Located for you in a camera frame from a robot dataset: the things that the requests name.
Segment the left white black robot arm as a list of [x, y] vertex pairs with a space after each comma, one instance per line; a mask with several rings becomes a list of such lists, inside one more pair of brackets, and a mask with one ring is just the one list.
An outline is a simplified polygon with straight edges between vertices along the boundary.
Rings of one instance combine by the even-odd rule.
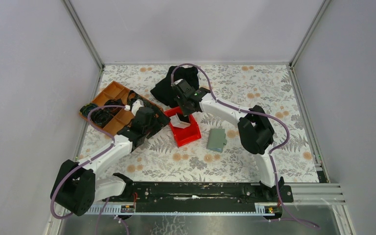
[[170, 123], [170, 118], [156, 107], [131, 108], [134, 117], [130, 124], [120, 129], [116, 135], [109, 135], [109, 144], [90, 157], [77, 162], [66, 160], [60, 166], [50, 194], [50, 211], [53, 217], [63, 219], [55, 212], [58, 204], [71, 214], [85, 214], [95, 201], [115, 196], [120, 201], [127, 201], [132, 196], [131, 186], [118, 176], [98, 179], [114, 161], [125, 157], [141, 146]]

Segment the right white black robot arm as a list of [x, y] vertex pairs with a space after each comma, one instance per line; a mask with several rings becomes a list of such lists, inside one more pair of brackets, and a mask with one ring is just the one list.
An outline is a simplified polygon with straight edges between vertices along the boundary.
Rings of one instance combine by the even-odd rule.
[[238, 128], [242, 147], [253, 154], [260, 172], [260, 190], [263, 199], [275, 201], [284, 185], [278, 176], [274, 158], [271, 156], [275, 130], [269, 116], [256, 105], [248, 110], [218, 99], [210, 90], [195, 89], [187, 81], [179, 79], [172, 84], [175, 100], [185, 116], [195, 112], [212, 114]]

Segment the grey-green card holder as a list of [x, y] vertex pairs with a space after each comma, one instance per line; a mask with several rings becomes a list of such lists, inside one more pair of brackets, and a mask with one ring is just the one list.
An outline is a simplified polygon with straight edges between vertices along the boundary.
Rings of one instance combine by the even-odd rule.
[[211, 151], [222, 153], [227, 144], [225, 129], [213, 128], [209, 132], [206, 148]]

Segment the wooden divided organizer tray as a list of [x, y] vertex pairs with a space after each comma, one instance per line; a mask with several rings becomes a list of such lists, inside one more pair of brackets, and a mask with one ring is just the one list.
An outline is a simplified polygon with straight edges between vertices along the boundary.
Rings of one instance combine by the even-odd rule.
[[[119, 130], [125, 126], [131, 124], [131, 120], [134, 118], [131, 112], [124, 110], [124, 106], [127, 105], [127, 97], [131, 89], [119, 84], [116, 81], [111, 82], [106, 88], [104, 88], [100, 94], [98, 94], [90, 103], [95, 103], [99, 107], [109, 106], [102, 109], [109, 111], [114, 117], [111, 121], [101, 130], [115, 135]], [[157, 106], [162, 111], [163, 108], [150, 101], [153, 106]]]

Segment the red plastic bin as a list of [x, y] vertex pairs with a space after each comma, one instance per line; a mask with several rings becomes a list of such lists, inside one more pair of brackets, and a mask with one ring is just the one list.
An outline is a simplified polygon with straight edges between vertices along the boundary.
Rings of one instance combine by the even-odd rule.
[[[169, 118], [175, 114], [180, 114], [180, 118], [182, 118], [183, 116], [180, 107], [166, 110], [164, 114]], [[198, 123], [194, 119], [193, 115], [189, 115], [187, 117], [189, 117], [191, 125], [185, 129], [175, 128], [169, 123], [170, 129], [173, 133], [174, 139], [178, 147], [199, 140], [201, 138], [201, 132]]]

